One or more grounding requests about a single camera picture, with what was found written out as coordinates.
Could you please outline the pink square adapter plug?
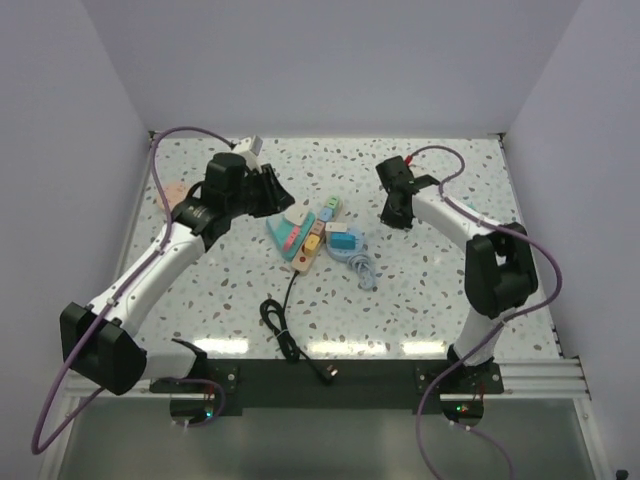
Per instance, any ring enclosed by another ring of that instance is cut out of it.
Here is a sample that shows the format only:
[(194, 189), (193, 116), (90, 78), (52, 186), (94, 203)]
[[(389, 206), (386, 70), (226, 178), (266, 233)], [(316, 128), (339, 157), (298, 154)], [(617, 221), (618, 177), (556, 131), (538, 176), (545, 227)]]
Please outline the pink square adapter plug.
[(294, 246), (298, 236), (300, 234), (300, 227), (297, 225), (294, 225), (289, 233), (289, 235), (286, 237), (286, 240), (283, 243), (282, 246), (282, 250), (284, 252), (288, 252), (291, 250), (291, 248)]

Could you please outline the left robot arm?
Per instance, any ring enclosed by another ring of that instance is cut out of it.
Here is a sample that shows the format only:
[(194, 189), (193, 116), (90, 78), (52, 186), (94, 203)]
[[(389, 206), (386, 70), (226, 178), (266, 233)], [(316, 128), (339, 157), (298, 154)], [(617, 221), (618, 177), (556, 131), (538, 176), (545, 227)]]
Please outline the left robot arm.
[(175, 205), (144, 256), (88, 305), (70, 303), (63, 310), (65, 368), (115, 395), (143, 379), (172, 378), (185, 392), (200, 390), (207, 380), (204, 352), (178, 341), (170, 352), (150, 353), (136, 336), (168, 288), (230, 230), (235, 218), (268, 217), (294, 202), (271, 165), (250, 167), (240, 154), (215, 154), (200, 193)]

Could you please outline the beige power strip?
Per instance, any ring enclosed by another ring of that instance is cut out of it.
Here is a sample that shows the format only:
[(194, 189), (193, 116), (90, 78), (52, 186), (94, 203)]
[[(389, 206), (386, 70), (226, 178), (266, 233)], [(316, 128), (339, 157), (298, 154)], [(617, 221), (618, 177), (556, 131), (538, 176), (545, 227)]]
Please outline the beige power strip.
[(304, 275), (312, 267), (321, 247), (325, 243), (326, 226), (329, 222), (335, 221), (339, 217), (342, 205), (343, 201), (339, 196), (331, 195), (317, 212), (314, 223), (291, 262), (293, 269), (298, 274)]

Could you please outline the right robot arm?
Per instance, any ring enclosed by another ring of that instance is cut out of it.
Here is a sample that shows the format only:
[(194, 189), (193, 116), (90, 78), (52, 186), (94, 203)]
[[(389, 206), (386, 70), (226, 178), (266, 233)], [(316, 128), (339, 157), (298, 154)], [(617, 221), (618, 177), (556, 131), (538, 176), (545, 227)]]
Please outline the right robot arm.
[(485, 337), (538, 290), (538, 277), (527, 231), (518, 222), (500, 224), (456, 200), (445, 200), (440, 182), (414, 176), (405, 160), (389, 158), (376, 166), (387, 199), (381, 222), (408, 230), (415, 219), (443, 234), (464, 253), (464, 293), (470, 310), (449, 348), (448, 386), (469, 392), (481, 380), (480, 366), (490, 362), (498, 335)]

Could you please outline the pink round socket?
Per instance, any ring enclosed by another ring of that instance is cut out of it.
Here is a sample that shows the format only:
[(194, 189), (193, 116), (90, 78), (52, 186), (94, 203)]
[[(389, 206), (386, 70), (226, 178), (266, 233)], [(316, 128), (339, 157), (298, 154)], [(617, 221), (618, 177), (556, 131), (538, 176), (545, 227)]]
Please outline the pink round socket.
[(163, 197), (162, 195), (157, 196), (158, 208), (162, 212), (166, 212), (166, 211), (171, 212), (172, 209), (177, 204), (179, 204), (186, 198), (188, 190), (189, 190), (189, 187), (182, 181), (177, 181), (177, 182), (173, 182), (165, 185), (163, 187), (163, 196), (166, 198), (168, 208), (165, 208), (164, 206), (164, 203), (162, 201), (162, 197)]

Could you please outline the light blue round socket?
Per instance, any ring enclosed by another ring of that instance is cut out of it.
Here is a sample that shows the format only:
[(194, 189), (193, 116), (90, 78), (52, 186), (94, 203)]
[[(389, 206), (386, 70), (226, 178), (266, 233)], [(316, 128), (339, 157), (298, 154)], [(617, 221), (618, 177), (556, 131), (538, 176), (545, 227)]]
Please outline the light blue round socket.
[(326, 245), (328, 255), (338, 262), (347, 263), (352, 257), (365, 253), (365, 236), (357, 227), (330, 232)]

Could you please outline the teal triangular power socket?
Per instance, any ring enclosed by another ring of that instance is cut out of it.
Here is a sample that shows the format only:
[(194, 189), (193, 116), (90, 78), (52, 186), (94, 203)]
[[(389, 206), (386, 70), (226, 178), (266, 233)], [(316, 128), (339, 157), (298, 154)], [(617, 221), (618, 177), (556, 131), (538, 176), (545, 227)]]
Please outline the teal triangular power socket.
[(271, 239), (274, 241), (276, 249), (284, 260), (291, 262), (294, 259), (301, 246), (304, 244), (305, 238), (310, 232), (315, 220), (316, 215), (313, 212), (310, 212), (304, 224), (302, 226), (299, 226), (300, 234), (294, 246), (290, 251), (284, 252), (282, 250), (283, 243), (294, 225), (287, 222), (283, 214), (273, 215), (266, 218), (265, 224), (267, 232), (269, 233)]

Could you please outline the yellow cube plug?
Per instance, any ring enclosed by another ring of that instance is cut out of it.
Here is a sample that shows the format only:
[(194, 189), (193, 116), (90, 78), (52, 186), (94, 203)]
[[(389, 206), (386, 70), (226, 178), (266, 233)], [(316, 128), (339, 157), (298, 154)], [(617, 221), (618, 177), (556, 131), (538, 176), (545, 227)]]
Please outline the yellow cube plug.
[(310, 234), (303, 245), (303, 252), (305, 255), (312, 256), (321, 245), (322, 238), (315, 234)]

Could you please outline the blue square adapter plug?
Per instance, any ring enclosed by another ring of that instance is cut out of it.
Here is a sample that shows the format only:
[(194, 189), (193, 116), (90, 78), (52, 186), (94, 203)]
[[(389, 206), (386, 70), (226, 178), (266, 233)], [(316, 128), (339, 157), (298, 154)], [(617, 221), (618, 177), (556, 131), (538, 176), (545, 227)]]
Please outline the blue square adapter plug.
[(337, 250), (355, 250), (357, 247), (357, 237), (349, 232), (332, 232), (329, 237), (329, 246)]

